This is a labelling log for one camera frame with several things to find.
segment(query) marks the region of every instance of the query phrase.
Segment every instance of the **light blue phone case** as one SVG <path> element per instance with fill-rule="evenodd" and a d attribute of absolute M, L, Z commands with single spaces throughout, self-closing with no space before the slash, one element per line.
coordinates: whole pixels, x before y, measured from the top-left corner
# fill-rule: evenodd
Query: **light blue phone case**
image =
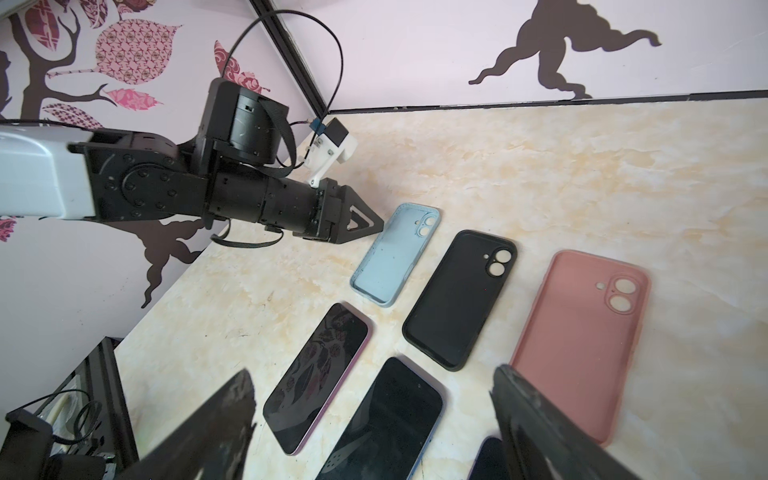
<path fill-rule="evenodd" d="M 439 224 L 436 208 L 417 204 L 397 207 L 349 285 L 377 305 L 392 306 Z"/>

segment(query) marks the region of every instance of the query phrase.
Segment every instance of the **smartphone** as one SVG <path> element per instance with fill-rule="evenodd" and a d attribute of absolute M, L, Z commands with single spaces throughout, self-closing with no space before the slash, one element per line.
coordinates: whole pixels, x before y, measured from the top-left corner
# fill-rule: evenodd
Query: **smartphone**
<path fill-rule="evenodd" d="M 336 303 L 306 341 L 264 403 L 266 424 L 287 455 L 301 449 L 368 338 L 368 325 Z"/>
<path fill-rule="evenodd" d="M 402 361 L 385 363 L 317 480 L 408 480 L 442 414 L 442 397 Z"/>
<path fill-rule="evenodd" d="M 485 439 L 469 472 L 468 480 L 511 480 L 501 439 Z"/>

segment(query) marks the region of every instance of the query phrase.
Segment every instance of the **white mount bracket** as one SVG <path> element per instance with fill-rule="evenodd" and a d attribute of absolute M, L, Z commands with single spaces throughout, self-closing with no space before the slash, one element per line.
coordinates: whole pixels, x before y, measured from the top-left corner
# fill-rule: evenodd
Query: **white mount bracket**
<path fill-rule="evenodd" d="M 327 126 L 315 120 L 311 127 L 317 137 L 306 157 L 306 166 L 312 172 L 306 182 L 317 188 L 334 161 L 343 164 L 355 153 L 357 139 L 335 118 Z"/>

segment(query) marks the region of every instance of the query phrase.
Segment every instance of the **pink phone case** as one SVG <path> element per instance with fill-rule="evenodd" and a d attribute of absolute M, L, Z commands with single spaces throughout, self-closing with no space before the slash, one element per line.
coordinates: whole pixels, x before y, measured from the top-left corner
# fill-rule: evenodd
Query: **pink phone case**
<path fill-rule="evenodd" d="M 602 446 L 614 432 L 649 292 L 637 266 L 556 253 L 510 362 Z"/>

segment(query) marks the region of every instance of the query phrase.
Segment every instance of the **wall decal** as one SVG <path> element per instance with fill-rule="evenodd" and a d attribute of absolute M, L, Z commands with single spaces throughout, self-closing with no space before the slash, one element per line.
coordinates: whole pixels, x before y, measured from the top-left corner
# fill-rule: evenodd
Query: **wall decal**
<path fill-rule="evenodd" d="M 214 44 L 214 57 L 216 58 L 216 67 L 219 69 L 219 75 L 221 75 L 221 69 L 224 68 L 224 62 L 227 61 L 227 55 L 229 55 L 229 52 L 224 50 L 221 43 L 216 40 Z M 260 94 L 262 90 L 270 91 L 269 88 L 259 85 L 256 74 L 252 71 L 241 72 L 240 64 L 237 63 L 235 57 L 230 58 L 230 63 L 227 64 L 227 74 L 224 75 L 224 78 L 248 90 L 255 91 L 257 94 Z"/>
<path fill-rule="evenodd" d="M 8 83 L 8 67 L 11 62 L 8 60 L 8 54 L 0 51 L 0 111 L 11 103 L 11 85 Z"/>
<path fill-rule="evenodd" d="M 91 115 L 72 105 L 50 104 L 43 107 L 42 110 L 56 118 L 56 120 L 68 124 L 83 128 L 104 128 L 104 125 L 96 121 Z"/>
<path fill-rule="evenodd" d="M 119 88 L 104 93 L 112 97 L 112 100 L 116 101 L 118 105 L 128 110 L 149 110 L 155 105 L 162 105 L 149 94 L 135 91 L 133 88 Z"/>
<path fill-rule="evenodd" d="M 167 225 L 163 225 L 159 220 L 111 222 L 105 225 L 132 233 L 144 244 L 144 258 L 151 263 L 151 266 L 147 270 L 149 286 L 144 291 L 144 304 L 141 308 L 146 308 L 152 301 L 152 292 L 163 281 L 163 267 L 171 256 L 189 265 L 203 253 L 202 250 L 190 252 L 187 245 L 178 240 L 180 238 L 189 240 L 194 237 L 194 234 L 204 226 L 201 219 L 170 222 Z"/>
<path fill-rule="evenodd" d="M 519 60 L 538 53 L 538 81 L 550 90 L 572 91 L 574 100 L 592 98 L 582 84 L 569 83 L 558 69 L 565 58 L 565 38 L 571 39 L 575 51 L 592 51 L 602 48 L 616 51 L 638 40 L 647 38 L 651 45 L 661 45 L 658 36 L 648 30 L 633 30 L 623 34 L 611 30 L 611 24 L 592 5 L 577 0 L 538 0 L 533 15 L 518 32 L 517 45 L 506 48 L 496 58 L 493 67 L 486 68 L 469 82 L 476 85 L 489 75 L 499 76 Z"/>
<path fill-rule="evenodd" d="M 0 242 L 7 242 L 8 237 L 13 233 L 13 226 L 16 225 L 15 217 L 0 217 Z"/>
<path fill-rule="evenodd" d="M 65 57 L 57 60 L 48 60 L 35 53 L 35 50 L 29 44 L 29 39 L 24 32 L 24 27 L 22 26 L 22 21 L 18 14 L 11 15 L 8 17 L 8 20 L 11 22 L 11 31 L 14 40 L 16 40 L 16 44 L 29 60 L 29 84 L 27 85 L 27 88 L 24 89 L 22 111 L 20 112 L 21 114 L 19 117 L 12 118 L 40 118 L 40 107 L 42 106 L 43 100 L 46 98 L 55 98 L 56 100 L 67 102 L 103 100 L 114 104 L 111 98 L 101 94 L 101 89 L 106 87 L 107 84 L 103 84 L 92 94 L 70 95 L 61 91 L 52 90 L 45 83 L 45 75 L 52 68 L 64 67 L 74 63 L 74 56 L 78 49 L 78 36 L 80 35 L 80 21 L 78 20 L 77 15 L 74 15 L 74 30 L 70 30 L 67 25 L 61 22 L 61 19 L 58 20 L 67 32 L 67 35 L 69 35 L 72 48 Z"/>
<path fill-rule="evenodd" d="M 91 28 L 99 28 L 107 20 L 107 0 L 80 0 L 80 6 L 91 22 Z"/>
<path fill-rule="evenodd" d="M 55 0 L 56 4 L 63 8 L 63 12 L 55 14 L 51 9 L 51 4 L 48 3 L 49 0 L 39 0 L 24 14 L 14 14 L 8 18 L 11 22 L 13 39 L 22 54 L 29 60 L 29 83 L 23 90 L 21 111 L 14 112 L 13 115 L 6 112 L 5 117 L 40 118 L 48 115 L 56 120 L 81 127 L 101 128 L 101 123 L 83 111 L 80 108 L 81 105 L 75 107 L 69 103 L 102 100 L 116 107 L 135 111 L 144 111 L 160 104 L 156 98 L 132 88 L 115 88 L 110 91 L 103 91 L 107 84 L 102 84 L 92 94 L 71 95 L 55 91 L 46 84 L 46 78 L 85 72 L 100 72 L 124 84 L 142 84 L 150 81 L 162 74 L 167 66 L 172 52 L 174 34 L 179 28 L 144 19 L 121 19 L 119 22 L 104 28 L 98 36 L 96 42 L 97 67 L 95 69 L 53 71 L 56 68 L 67 67 L 75 63 L 78 38 L 81 33 L 81 23 L 78 17 L 80 9 L 75 11 L 75 8 L 68 8 L 70 1 Z M 114 0 L 114 3 L 120 13 L 135 13 L 142 12 L 147 7 L 154 5 L 155 0 Z M 82 7 L 80 15 L 85 15 L 92 28 L 104 26 L 108 17 L 110 2 L 106 0 L 79 0 L 79 4 Z M 22 18 L 28 26 L 29 36 L 22 24 Z M 74 23 L 74 28 L 67 26 L 71 23 Z M 49 60 L 35 53 L 30 45 L 30 37 L 39 41 L 46 48 L 56 51 L 59 33 L 64 33 L 60 29 L 63 29 L 69 36 L 71 44 L 71 50 L 66 52 L 64 57 Z M 0 112 L 3 112 L 11 100 L 7 75 L 10 65 L 11 62 L 8 60 L 7 54 L 0 51 Z M 260 88 L 256 79 L 253 78 L 253 74 L 250 76 L 252 77 L 251 80 L 256 82 L 255 85 L 253 82 L 248 83 L 250 81 L 248 75 L 240 74 L 243 79 L 243 86 Z M 43 106 L 45 101 L 51 99 L 55 102 Z M 0 241 L 6 242 L 8 240 L 15 225 L 16 220 L 13 217 L 0 217 Z M 144 257 L 151 266 L 147 271 L 149 287 L 144 292 L 142 308 L 149 305 L 152 300 L 152 292 L 160 286 L 163 267 L 170 257 L 189 264 L 194 262 L 202 251 L 190 252 L 187 245 L 181 241 L 189 240 L 198 230 L 204 228 L 202 220 L 171 221 L 165 225 L 159 220 L 140 220 L 105 223 L 105 225 L 131 233 L 144 244 Z"/>
<path fill-rule="evenodd" d="M 56 50 L 58 45 L 58 22 L 53 15 L 51 4 L 48 0 L 40 0 L 24 13 L 24 22 L 29 33 L 40 45 L 49 50 Z"/>
<path fill-rule="evenodd" d="M 54 71 L 48 78 L 97 71 L 130 85 L 143 84 L 168 66 L 177 29 L 149 20 L 120 20 L 98 36 L 96 68 Z"/>

